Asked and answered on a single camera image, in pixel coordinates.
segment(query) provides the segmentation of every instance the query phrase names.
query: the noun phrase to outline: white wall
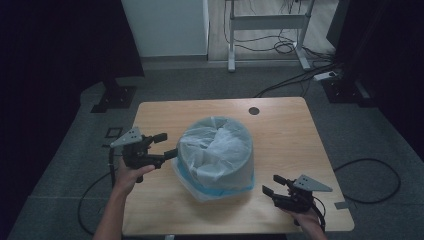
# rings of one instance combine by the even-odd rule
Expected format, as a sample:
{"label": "white wall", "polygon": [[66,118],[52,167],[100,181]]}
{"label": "white wall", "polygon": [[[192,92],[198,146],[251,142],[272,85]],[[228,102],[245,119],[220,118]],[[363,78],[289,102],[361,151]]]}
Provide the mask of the white wall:
{"label": "white wall", "polygon": [[207,0],[122,0],[140,57],[207,55]]}

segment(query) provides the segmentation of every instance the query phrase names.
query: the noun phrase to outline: black device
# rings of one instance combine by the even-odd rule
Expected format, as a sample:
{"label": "black device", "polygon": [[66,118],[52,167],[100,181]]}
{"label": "black device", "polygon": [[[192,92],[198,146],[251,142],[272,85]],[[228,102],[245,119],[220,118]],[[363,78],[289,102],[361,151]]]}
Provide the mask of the black device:
{"label": "black device", "polygon": [[333,189],[305,175],[301,175],[296,180],[285,179],[279,175],[274,175],[273,179],[289,188],[289,196],[284,196],[276,194],[272,189],[262,185],[262,192],[272,199],[274,206],[296,213],[307,212],[312,208],[319,217],[322,230],[325,231],[325,219],[314,204],[312,191],[331,192]]}
{"label": "black device", "polygon": [[[144,166],[154,165],[160,169],[162,164],[178,155],[178,149],[172,149],[164,152],[163,155],[149,154],[149,148],[152,143],[159,143],[168,140],[166,133],[154,136],[145,136],[138,127],[134,127],[122,135],[116,141],[111,143],[111,148],[123,146],[122,157],[125,165],[129,168],[139,169]],[[137,179],[137,183],[143,181],[143,176]]]}

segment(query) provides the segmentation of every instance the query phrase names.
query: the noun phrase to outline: gray carpet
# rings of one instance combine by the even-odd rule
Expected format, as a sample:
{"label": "gray carpet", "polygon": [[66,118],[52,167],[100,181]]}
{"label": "gray carpet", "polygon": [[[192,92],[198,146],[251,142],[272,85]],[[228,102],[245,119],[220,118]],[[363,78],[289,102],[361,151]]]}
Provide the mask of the gray carpet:
{"label": "gray carpet", "polygon": [[[110,128],[131,128],[138,105],[147,101],[253,97],[262,89],[301,73],[300,67],[239,67],[146,70],[145,78],[122,78],[120,85],[136,85],[129,109],[90,113],[103,94],[96,84],[81,95],[80,110],[55,157],[28,197],[9,239],[91,239],[79,226],[77,207],[85,190],[108,173]],[[299,96],[300,84],[263,97]],[[355,222],[351,232],[328,233],[330,239],[424,239],[424,164],[377,108],[330,104],[318,82],[311,81],[306,102],[333,168],[360,158],[390,164],[401,177],[400,191],[383,203],[348,200]],[[347,166],[337,173],[342,191],[362,200],[378,200],[396,186],[395,175],[374,162]],[[81,207],[86,227],[94,231],[111,190],[110,178],[87,194]],[[158,239],[162,236],[148,237]],[[305,239],[289,234],[288,239]]]}

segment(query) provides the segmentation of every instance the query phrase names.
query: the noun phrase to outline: metal stand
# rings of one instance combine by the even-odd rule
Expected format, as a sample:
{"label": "metal stand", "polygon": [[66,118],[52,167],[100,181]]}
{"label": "metal stand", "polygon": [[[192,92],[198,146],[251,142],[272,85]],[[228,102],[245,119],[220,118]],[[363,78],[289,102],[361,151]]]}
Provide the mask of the metal stand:
{"label": "metal stand", "polygon": [[304,70],[310,70],[303,50],[303,41],[305,39],[306,30],[308,29],[309,20],[315,0],[311,0],[308,9],[304,15],[301,14],[283,14],[270,16],[235,16],[234,0],[231,0],[230,12],[230,44],[228,47],[228,71],[236,70],[235,49],[234,49],[234,31],[237,30],[262,30],[262,29],[300,29],[298,42],[294,42],[293,46],[296,50],[297,57]]}

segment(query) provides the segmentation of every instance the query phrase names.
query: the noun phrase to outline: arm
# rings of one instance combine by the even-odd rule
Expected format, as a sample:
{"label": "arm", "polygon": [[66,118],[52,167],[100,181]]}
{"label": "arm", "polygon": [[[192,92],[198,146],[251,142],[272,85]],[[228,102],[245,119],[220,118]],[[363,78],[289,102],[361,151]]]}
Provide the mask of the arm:
{"label": "arm", "polygon": [[115,186],[106,204],[105,212],[97,227],[93,239],[121,239],[122,224],[124,220],[125,201],[134,188],[137,178],[146,174],[155,167],[145,166],[139,169],[130,169],[125,166],[124,160],[119,159],[118,174]]}
{"label": "arm", "polygon": [[324,232],[321,229],[319,224],[318,216],[314,212],[314,210],[309,209],[309,211],[305,213],[295,213],[291,211],[287,211],[284,209],[283,212],[290,214],[294,219],[296,219],[302,231],[308,236],[311,240],[327,240],[327,236],[325,236]]}

